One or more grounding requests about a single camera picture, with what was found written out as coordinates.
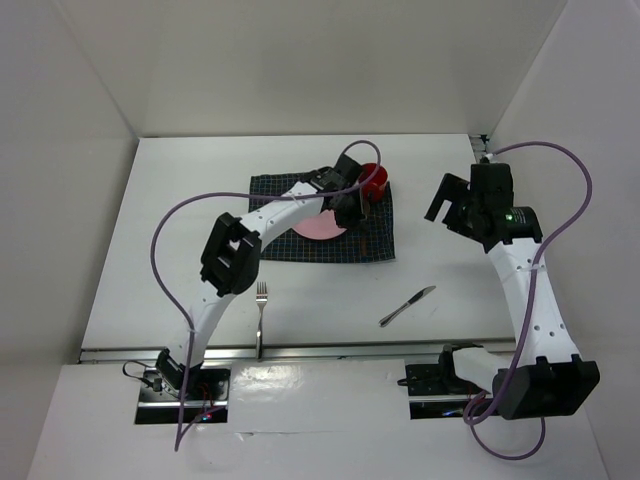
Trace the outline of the silver fork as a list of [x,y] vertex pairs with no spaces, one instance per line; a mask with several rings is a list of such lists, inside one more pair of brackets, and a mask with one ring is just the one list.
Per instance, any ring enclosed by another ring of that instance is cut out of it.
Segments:
[[259,311],[259,318],[256,331],[256,359],[261,360],[263,356],[263,318],[264,309],[268,303],[268,287],[265,281],[259,281],[256,288],[256,305]]

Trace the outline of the red mug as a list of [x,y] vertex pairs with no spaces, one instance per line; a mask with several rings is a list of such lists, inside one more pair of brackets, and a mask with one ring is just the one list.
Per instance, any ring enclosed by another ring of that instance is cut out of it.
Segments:
[[378,166],[376,163],[363,164],[359,183],[363,184],[362,197],[368,203],[377,203],[382,200],[385,194],[388,173],[384,167]]

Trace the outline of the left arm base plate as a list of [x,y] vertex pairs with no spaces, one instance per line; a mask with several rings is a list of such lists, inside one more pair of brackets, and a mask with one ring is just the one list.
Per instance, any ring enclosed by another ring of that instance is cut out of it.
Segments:
[[[136,425],[175,425],[179,414],[179,392],[170,387],[159,373],[141,361],[127,361],[122,373],[140,383]],[[230,385],[229,368],[206,368],[186,394],[185,424],[218,424],[228,421]]]

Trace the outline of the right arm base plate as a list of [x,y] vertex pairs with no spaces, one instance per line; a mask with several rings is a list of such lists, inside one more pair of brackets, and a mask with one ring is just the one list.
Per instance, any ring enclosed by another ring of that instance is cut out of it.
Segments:
[[407,392],[412,420],[461,418],[480,392],[468,381],[446,377],[437,364],[408,364],[396,383]]

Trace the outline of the pink plastic plate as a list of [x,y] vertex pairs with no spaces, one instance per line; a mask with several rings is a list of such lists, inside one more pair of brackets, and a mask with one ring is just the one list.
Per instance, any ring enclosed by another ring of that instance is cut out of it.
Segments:
[[314,241],[331,240],[346,232],[345,228],[337,225],[335,212],[331,210],[301,221],[292,230],[303,238]]

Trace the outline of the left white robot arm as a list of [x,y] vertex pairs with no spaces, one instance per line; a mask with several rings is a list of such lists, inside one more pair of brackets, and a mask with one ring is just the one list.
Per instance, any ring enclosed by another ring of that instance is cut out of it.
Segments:
[[361,223],[361,189],[373,179],[363,171],[362,165],[343,153],[334,166],[304,174],[279,196],[258,195],[265,202],[259,208],[242,216],[221,214],[200,257],[200,291],[190,308],[181,306],[158,282],[186,321],[186,332],[164,347],[156,362],[166,392],[184,399],[196,390],[196,372],[212,334],[230,303],[256,281],[261,253],[271,242],[325,210],[335,212],[336,224],[342,228]]

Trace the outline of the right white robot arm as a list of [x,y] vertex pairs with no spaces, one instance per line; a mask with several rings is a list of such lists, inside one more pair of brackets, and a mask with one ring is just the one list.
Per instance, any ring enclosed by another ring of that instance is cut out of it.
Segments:
[[449,207],[447,229],[482,245],[506,298],[516,350],[511,360],[473,343],[444,347],[436,379],[448,392],[471,383],[492,395],[506,420],[570,416],[600,380],[582,359],[559,311],[546,271],[535,211],[514,203],[513,178],[503,163],[475,164],[469,179],[444,175],[425,218]]

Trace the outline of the dark checked cloth napkin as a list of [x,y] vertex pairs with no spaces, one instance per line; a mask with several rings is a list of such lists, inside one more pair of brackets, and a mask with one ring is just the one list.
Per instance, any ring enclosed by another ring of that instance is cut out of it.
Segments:
[[[360,255],[361,235],[367,238],[367,258]],[[362,229],[346,230],[341,236],[327,241],[308,240],[289,229],[264,248],[261,258],[269,261],[322,264],[393,260],[395,246],[391,187],[387,185],[382,200],[371,205],[370,215]]]

